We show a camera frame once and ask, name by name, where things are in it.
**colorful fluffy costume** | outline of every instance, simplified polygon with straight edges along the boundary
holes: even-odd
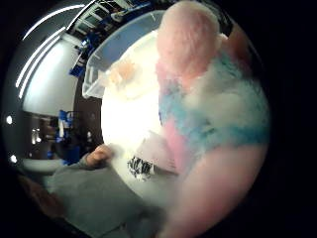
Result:
[[[170,7],[158,30],[159,116],[178,173],[217,146],[268,140],[261,87],[219,36],[216,17],[194,2]]]

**hand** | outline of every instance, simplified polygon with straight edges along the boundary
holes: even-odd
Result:
[[[96,167],[104,161],[110,160],[114,152],[106,145],[98,146],[92,153],[86,157],[86,163],[89,167]]]

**plastic container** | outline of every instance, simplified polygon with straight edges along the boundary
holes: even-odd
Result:
[[[102,98],[105,83],[101,82],[100,74],[105,73],[113,62],[127,55],[129,47],[144,35],[153,32],[159,27],[164,11],[149,12],[134,19],[114,32],[107,38],[90,56],[86,65],[86,74],[82,85],[82,96]],[[141,39],[138,46],[141,47],[146,38]]]

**ceiling light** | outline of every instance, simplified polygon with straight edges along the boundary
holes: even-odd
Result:
[[[15,155],[12,155],[12,156],[10,157],[10,161],[11,161],[13,164],[16,164],[16,163],[18,162],[17,157],[16,157]]]
[[[13,120],[12,120],[12,116],[7,116],[6,121],[9,125],[12,124]]]
[[[29,65],[31,64],[32,60],[35,58],[35,56],[39,53],[39,51],[55,36],[57,36],[59,33],[61,33],[63,30],[65,30],[65,27],[60,28],[58,31],[53,33],[51,36],[49,36],[31,55],[31,57],[28,59],[24,67],[22,68],[19,77],[16,81],[16,87],[19,87],[22,77],[24,76],[25,72],[27,71]]]
[[[27,86],[27,83],[29,81],[30,76],[32,75],[32,72],[34,71],[34,69],[36,68],[36,66],[38,65],[38,63],[40,62],[40,60],[44,57],[44,55],[47,53],[47,51],[59,40],[60,36],[56,37],[51,43],[49,43],[49,45],[41,52],[41,54],[37,57],[37,59],[34,61],[32,67],[30,68],[26,78],[24,79],[24,82],[22,84],[20,93],[19,93],[19,98],[23,97],[24,94],[24,90]]]
[[[24,36],[22,41],[24,41],[30,35],[30,33],[32,33],[37,28],[37,26],[39,24],[41,24],[42,22],[46,21],[47,19],[53,17],[54,15],[62,13],[62,12],[65,12],[65,11],[68,11],[68,10],[76,9],[76,8],[82,8],[84,6],[85,6],[84,4],[73,5],[73,6],[64,7],[64,8],[61,8],[61,9],[58,9],[56,11],[53,11],[53,12],[49,13],[48,15],[44,16],[40,21],[38,21],[32,28],[30,28],[30,30]]]

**white table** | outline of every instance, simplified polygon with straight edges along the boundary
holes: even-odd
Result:
[[[111,165],[121,179],[145,201],[166,206],[169,189],[174,176],[155,174],[146,181],[136,179],[128,170],[131,160],[149,131],[161,134],[159,123],[159,84],[155,74],[158,53],[156,48],[157,34],[152,32],[136,41],[122,55],[131,59],[143,70],[137,71],[136,85],[129,88],[130,93],[137,95],[127,99],[115,90],[105,89],[101,106],[101,128],[106,145],[116,145],[116,157]]]

